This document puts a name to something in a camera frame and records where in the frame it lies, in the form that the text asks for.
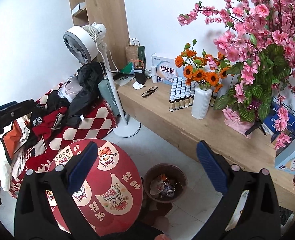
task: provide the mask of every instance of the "red and white checkered blanket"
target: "red and white checkered blanket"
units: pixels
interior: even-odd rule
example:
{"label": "red and white checkered blanket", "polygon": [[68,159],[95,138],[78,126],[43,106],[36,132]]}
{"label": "red and white checkered blanket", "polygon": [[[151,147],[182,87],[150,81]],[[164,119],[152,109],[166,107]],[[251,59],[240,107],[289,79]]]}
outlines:
{"label": "red and white checkered blanket", "polygon": [[[45,106],[48,95],[53,90],[58,90],[60,86],[61,84],[50,90],[43,97],[41,97],[38,102]],[[113,112],[104,99],[99,99],[93,103],[91,111],[84,117],[84,120],[80,123],[77,129],[67,126],[63,127],[62,130],[55,135],[55,138],[51,140],[44,154],[37,157],[31,157],[33,147],[26,150],[25,158],[27,161],[25,163],[24,171],[17,179],[12,177],[10,182],[9,192],[14,198],[17,198],[23,177],[28,169],[33,169],[36,172],[46,172],[49,169],[54,157],[61,149],[82,139],[102,139],[110,132],[111,129],[116,127],[116,120]]]}

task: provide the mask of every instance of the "white box on shelf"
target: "white box on shelf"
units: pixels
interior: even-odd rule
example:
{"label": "white box on shelf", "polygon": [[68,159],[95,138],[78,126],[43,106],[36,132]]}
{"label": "white box on shelf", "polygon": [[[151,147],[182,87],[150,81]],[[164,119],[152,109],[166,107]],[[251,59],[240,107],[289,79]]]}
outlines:
{"label": "white box on shelf", "polygon": [[152,65],[156,66],[157,81],[171,85],[174,77],[183,77],[184,67],[175,65],[175,57],[165,53],[154,53]]}
{"label": "white box on shelf", "polygon": [[295,174],[295,139],[277,155],[274,165],[278,170]]}
{"label": "white box on shelf", "polygon": [[78,15],[81,11],[84,10],[84,8],[86,8],[86,3],[85,2],[80,2],[79,4],[77,4],[73,10],[72,10],[72,15],[76,16]]}

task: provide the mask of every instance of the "red round table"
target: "red round table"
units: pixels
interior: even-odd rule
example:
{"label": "red round table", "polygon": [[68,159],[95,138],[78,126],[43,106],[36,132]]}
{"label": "red round table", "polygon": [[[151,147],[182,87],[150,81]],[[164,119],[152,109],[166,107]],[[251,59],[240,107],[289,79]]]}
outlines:
{"label": "red round table", "polygon": [[[98,158],[82,187],[72,198],[99,236],[124,232],[137,219],[142,205],[142,180],[132,159],[117,145],[101,139],[84,139],[62,149],[49,171],[65,165],[73,155],[80,154],[93,141],[98,146]],[[53,193],[47,191],[57,222],[68,231]]]}

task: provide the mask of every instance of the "white wall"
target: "white wall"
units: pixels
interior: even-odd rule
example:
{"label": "white wall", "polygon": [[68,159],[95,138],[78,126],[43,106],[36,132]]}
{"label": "white wall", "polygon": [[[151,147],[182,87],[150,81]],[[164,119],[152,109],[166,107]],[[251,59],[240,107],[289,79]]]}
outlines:
{"label": "white wall", "polygon": [[0,105],[38,99],[80,67],[63,41],[69,0],[0,0]]}
{"label": "white wall", "polygon": [[[129,36],[137,38],[145,46],[147,67],[152,65],[151,55],[164,52],[167,55],[179,55],[184,45],[193,39],[198,43],[194,47],[199,53],[217,54],[213,39],[226,31],[224,24],[206,25],[205,16],[190,25],[180,26],[177,21],[179,13],[186,14],[194,8],[199,0],[125,0]],[[205,6],[225,7],[223,0],[201,0]],[[286,91],[288,104],[295,109],[295,100],[289,90]]]}

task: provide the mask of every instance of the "black glasses frame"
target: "black glasses frame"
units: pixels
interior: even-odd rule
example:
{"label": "black glasses frame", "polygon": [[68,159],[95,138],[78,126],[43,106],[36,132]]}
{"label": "black glasses frame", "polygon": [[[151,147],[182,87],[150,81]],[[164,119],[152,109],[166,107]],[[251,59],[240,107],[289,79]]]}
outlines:
{"label": "black glasses frame", "polygon": [[158,87],[152,87],[150,88],[148,91],[144,92],[142,94],[142,98],[147,98],[148,96],[150,96],[151,94],[153,94],[156,90],[158,90]]}

